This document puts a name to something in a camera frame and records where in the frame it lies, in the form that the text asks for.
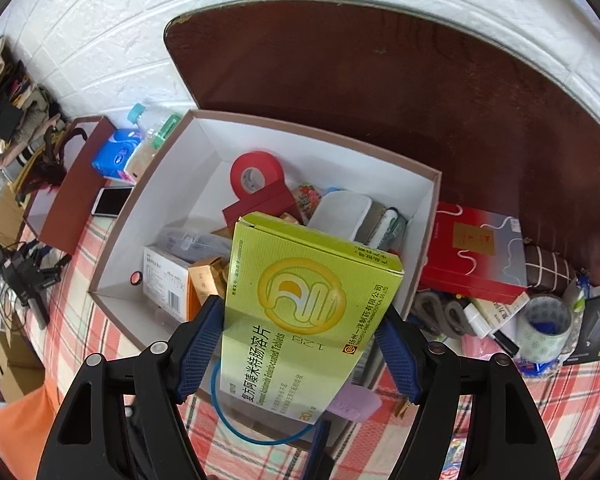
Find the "yellow-green medicine box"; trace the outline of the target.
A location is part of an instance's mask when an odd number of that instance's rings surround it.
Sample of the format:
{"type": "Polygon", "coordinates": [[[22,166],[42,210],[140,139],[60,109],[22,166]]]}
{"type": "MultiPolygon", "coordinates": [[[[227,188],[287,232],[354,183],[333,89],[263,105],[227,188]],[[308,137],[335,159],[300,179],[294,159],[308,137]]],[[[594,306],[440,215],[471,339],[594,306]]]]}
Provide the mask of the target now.
{"type": "Polygon", "coordinates": [[[230,253],[221,391],[314,424],[354,370],[403,277],[393,254],[246,214],[230,253]]]}

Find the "red checkered tablecloth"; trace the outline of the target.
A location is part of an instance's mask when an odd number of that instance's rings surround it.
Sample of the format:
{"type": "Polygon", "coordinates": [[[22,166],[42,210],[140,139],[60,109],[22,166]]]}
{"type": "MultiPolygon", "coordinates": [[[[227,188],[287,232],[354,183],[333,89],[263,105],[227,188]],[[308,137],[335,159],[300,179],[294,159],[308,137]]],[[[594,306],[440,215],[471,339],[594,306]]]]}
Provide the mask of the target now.
{"type": "MultiPolygon", "coordinates": [[[[28,322],[30,341],[60,392],[69,389],[89,354],[117,359],[138,351],[88,294],[111,229],[107,218],[86,222],[64,278],[50,292],[50,324],[40,330],[35,320],[28,322]]],[[[563,368],[550,378],[533,379],[528,387],[550,434],[560,473],[580,478],[600,457],[600,361],[563,368]]],[[[386,478],[411,429],[416,410],[408,408],[396,416],[399,395],[388,373],[380,375],[375,390],[382,407],[371,420],[355,426],[335,453],[336,479],[386,478]]],[[[221,479],[295,479],[306,462],[306,453],[289,445],[269,448],[236,438],[204,401],[188,399],[180,414],[204,470],[221,479]]]]}

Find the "clear patterned tape roll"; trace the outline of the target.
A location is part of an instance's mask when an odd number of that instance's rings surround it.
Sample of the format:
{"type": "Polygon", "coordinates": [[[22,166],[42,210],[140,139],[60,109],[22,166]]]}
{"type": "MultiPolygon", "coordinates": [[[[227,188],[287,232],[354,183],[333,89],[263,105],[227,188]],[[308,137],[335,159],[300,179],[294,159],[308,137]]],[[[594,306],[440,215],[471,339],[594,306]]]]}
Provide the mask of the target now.
{"type": "Polygon", "coordinates": [[[562,298],[532,296],[516,315],[519,357],[534,364],[554,361],[571,333],[572,313],[562,298]]]}

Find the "black charger box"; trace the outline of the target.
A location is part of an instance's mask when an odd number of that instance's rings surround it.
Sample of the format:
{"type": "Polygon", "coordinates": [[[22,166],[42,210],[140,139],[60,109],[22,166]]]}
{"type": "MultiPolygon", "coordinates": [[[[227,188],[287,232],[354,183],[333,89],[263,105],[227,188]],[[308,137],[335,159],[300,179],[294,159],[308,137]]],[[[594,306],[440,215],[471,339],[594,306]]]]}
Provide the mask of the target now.
{"type": "Polygon", "coordinates": [[[565,366],[600,361],[600,296],[585,301],[579,338],[565,366]]]}

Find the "white orange medicine box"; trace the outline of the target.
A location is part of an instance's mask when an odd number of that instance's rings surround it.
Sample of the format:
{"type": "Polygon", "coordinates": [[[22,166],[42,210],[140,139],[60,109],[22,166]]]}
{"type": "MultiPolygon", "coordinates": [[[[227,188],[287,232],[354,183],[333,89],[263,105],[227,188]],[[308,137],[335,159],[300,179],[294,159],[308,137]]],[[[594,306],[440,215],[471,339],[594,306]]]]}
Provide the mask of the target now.
{"type": "Polygon", "coordinates": [[[200,302],[189,277],[190,264],[156,245],[143,250],[143,293],[178,322],[191,321],[200,302]]]}

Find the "red gift box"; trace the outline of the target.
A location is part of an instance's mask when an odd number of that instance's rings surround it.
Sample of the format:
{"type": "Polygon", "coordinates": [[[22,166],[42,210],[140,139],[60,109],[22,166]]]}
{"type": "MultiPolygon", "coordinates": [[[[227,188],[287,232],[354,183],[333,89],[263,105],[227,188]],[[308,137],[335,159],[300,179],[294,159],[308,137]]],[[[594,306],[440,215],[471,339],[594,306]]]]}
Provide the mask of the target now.
{"type": "Polygon", "coordinates": [[[439,204],[419,285],[511,304],[528,286],[519,220],[457,204],[439,204]]]}

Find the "large cardboard storage box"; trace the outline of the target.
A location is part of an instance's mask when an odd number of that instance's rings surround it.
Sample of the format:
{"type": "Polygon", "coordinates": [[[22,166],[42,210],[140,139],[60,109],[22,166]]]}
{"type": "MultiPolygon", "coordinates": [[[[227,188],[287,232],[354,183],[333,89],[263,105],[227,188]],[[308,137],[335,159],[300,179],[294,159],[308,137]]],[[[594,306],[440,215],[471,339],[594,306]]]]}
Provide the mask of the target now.
{"type": "MultiPolygon", "coordinates": [[[[260,117],[191,112],[136,182],[97,263],[90,293],[138,348],[165,340],[181,322],[143,293],[144,247],[156,245],[190,264],[200,310],[210,295],[219,296],[225,308],[236,223],[260,212],[397,256],[404,277],[387,311],[403,313],[425,263],[440,183],[438,170],[335,133],[260,117]],[[252,151],[274,155],[285,180],[238,198],[230,167],[252,151]]],[[[363,367],[364,382],[379,372],[374,335],[355,365],[363,367]]],[[[221,340],[222,333],[198,388],[202,400],[222,408],[248,437],[307,446],[315,422],[304,424],[221,391],[221,340]]],[[[339,440],[350,422],[336,414],[335,399],[316,422],[329,420],[332,438],[339,440]]]]}

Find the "brown open side box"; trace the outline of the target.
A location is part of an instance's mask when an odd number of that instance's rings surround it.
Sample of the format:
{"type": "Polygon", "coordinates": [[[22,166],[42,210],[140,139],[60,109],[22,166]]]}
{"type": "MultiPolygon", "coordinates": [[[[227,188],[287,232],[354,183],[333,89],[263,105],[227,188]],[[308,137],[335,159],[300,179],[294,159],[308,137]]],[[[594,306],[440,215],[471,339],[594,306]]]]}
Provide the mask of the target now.
{"type": "Polygon", "coordinates": [[[105,116],[75,119],[69,127],[83,130],[65,145],[67,174],[59,188],[37,192],[28,207],[26,223],[43,244],[73,255],[84,226],[91,217],[96,195],[105,185],[92,166],[100,148],[114,133],[114,125],[105,116]]]}

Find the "white smartphone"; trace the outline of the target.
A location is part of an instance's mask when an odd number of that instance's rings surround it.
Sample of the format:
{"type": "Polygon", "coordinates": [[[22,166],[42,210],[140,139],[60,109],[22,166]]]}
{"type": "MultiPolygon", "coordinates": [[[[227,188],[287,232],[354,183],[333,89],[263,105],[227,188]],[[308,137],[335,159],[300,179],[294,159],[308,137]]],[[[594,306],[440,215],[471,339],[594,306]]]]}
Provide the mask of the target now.
{"type": "Polygon", "coordinates": [[[92,206],[91,215],[102,218],[117,218],[132,191],[132,186],[101,188],[92,206]]]}

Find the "blue tissue pack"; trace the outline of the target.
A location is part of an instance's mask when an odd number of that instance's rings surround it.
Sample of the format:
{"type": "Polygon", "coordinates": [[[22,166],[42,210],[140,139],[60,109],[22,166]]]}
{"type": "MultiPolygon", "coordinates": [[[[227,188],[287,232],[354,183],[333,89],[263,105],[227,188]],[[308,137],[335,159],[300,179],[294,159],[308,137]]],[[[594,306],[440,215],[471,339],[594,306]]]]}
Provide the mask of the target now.
{"type": "Polygon", "coordinates": [[[132,179],[125,168],[142,141],[143,135],[140,130],[114,130],[94,157],[93,168],[107,179],[131,182],[132,179]]]}

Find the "red tape roll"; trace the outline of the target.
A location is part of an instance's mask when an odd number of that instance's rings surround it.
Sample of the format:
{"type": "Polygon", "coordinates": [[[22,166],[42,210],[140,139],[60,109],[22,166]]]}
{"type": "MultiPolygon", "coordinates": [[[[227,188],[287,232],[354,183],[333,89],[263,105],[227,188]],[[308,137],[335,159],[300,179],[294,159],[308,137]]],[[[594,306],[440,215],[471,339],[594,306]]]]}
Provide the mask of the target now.
{"type": "Polygon", "coordinates": [[[245,198],[277,181],[285,180],[282,164],[265,151],[238,156],[230,167],[230,186],[238,198],[245,198]]]}

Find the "plastic water bottle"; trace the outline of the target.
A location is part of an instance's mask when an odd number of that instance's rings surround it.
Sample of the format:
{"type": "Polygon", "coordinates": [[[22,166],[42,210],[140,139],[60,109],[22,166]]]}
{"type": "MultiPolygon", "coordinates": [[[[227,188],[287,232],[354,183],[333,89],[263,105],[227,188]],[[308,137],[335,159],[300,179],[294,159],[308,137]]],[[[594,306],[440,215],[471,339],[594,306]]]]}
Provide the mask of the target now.
{"type": "Polygon", "coordinates": [[[128,121],[142,134],[140,145],[133,151],[124,172],[136,183],[168,140],[182,116],[160,106],[136,103],[128,114],[128,121]]]}

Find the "dark red wooden chair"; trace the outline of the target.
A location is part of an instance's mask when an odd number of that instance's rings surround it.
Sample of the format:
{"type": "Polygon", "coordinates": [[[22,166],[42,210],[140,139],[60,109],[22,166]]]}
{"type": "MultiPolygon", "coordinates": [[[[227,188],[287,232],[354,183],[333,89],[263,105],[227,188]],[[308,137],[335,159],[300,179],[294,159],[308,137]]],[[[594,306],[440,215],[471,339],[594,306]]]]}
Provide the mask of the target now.
{"type": "Polygon", "coordinates": [[[350,136],[442,174],[448,203],[513,214],[600,284],[600,123],[513,55],[377,6],[263,0],[163,33],[195,103],[350,136]]]}

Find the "pile of clothes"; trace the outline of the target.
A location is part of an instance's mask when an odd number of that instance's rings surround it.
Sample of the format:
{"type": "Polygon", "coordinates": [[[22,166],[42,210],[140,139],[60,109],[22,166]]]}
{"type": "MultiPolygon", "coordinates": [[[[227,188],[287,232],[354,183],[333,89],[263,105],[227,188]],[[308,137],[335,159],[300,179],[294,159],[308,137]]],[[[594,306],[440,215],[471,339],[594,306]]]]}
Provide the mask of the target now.
{"type": "Polygon", "coordinates": [[[7,186],[18,203],[59,188],[66,145],[73,137],[59,104],[26,71],[0,37],[0,193],[7,186]]]}

